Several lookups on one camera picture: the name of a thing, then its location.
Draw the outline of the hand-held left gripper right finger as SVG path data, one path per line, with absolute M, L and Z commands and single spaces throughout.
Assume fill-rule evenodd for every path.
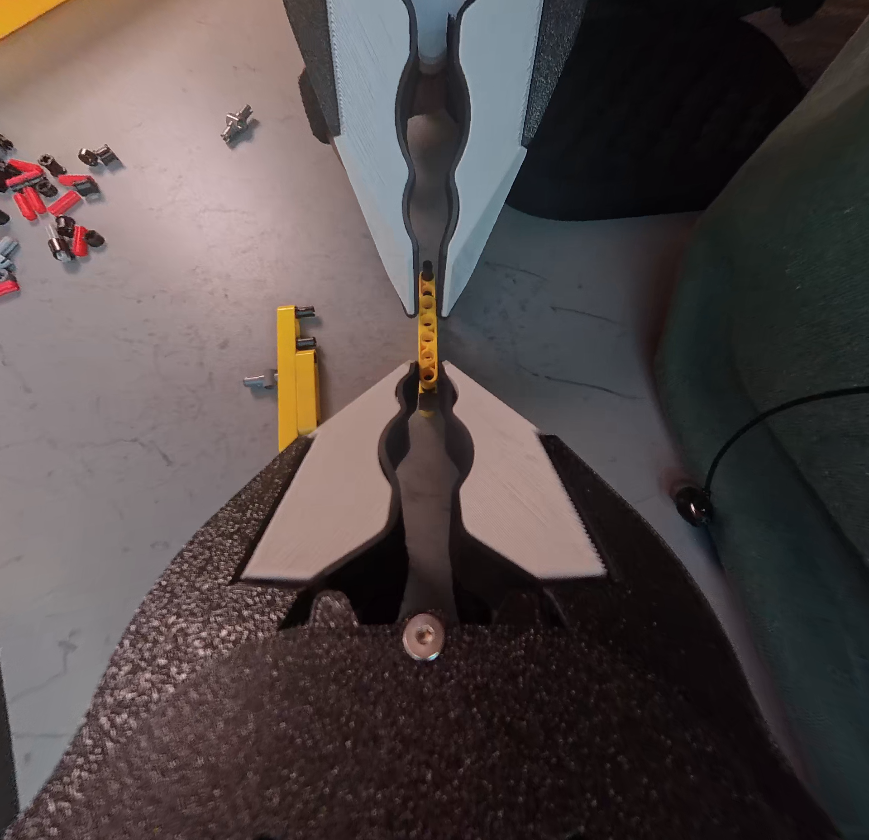
M 606 575 L 538 428 L 451 362 L 443 373 L 472 448 L 459 488 L 469 536 L 540 580 Z

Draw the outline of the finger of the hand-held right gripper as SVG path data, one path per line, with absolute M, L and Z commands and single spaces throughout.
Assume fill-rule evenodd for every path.
M 544 0 L 471 0 L 453 28 L 462 135 L 449 170 L 440 315 L 467 286 L 526 156 L 523 146 Z
M 415 173 L 404 93 L 418 55 L 410 0 L 326 0 L 338 105 L 334 140 L 387 276 L 417 309 L 418 243 L 409 222 Z

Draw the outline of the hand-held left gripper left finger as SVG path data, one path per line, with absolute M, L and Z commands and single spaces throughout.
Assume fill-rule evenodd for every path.
M 407 361 L 312 434 L 241 578 L 310 585 L 386 537 L 400 514 L 417 365 Z

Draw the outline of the grey lego axle pin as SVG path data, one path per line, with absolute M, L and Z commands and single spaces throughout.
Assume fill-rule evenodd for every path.
M 221 139 L 228 148 L 234 150 L 243 142 L 251 141 L 258 126 L 259 121 L 254 116 L 252 106 L 245 104 L 244 107 L 226 115 Z

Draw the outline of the long yellow lego beam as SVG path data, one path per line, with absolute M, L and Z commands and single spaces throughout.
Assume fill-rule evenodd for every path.
M 433 281 L 418 278 L 418 411 L 430 419 L 437 410 L 438 361 L 438 315 L 435 272 Z

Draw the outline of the yellow lego beam assembly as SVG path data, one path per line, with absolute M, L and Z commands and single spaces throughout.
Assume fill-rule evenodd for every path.
M 278 451 L 320 424 L 320 380 L 317 342 L 304 335 L 301 322 L 315 317 L 312 305 L 277 308 L 277 367 L 264 375 L 247 377 L 244 386 L 277 392 Z

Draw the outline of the pile of small lego pieces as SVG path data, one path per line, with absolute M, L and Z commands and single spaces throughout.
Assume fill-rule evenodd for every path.
M 87 210 L 103 202 L 99 179 L 119 172 L 124 163 L 108 144 L 83 147 L 76 153 L 78 170 L 68 168 L 51 154 L 34 160 L 15 157 L 16 145 L 1 136 L 2 200 L 13 204 L 27 225 L 42 228 L 51 258 L 64 269 L 76 270 L 107 247 L 99 229 L 84 218 Z

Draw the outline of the black wired earphone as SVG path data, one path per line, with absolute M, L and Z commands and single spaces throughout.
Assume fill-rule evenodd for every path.
M 708 527 L 714 519 L 714 507 L 711 502 L 711 488 L 716 471 L 721 465 L 723 458 L 737 444 L 737 442 L 752 431 L 755 427 L 764 424 L 767 420 L 790 411 L 824 400 L 836 400 L 852 396 L 868 394 L 868 385 L 855 385 L 839 389 L 830 389 L 813 394 L 805 394 L 798 398 L 787 400 L 772 408 L 768 408 L 745 422 L 735 430 L 721 445 L 711 460 L 701 485 L 682 484 L 675 491 L 673 503 L 680 517 L 692 527 Z

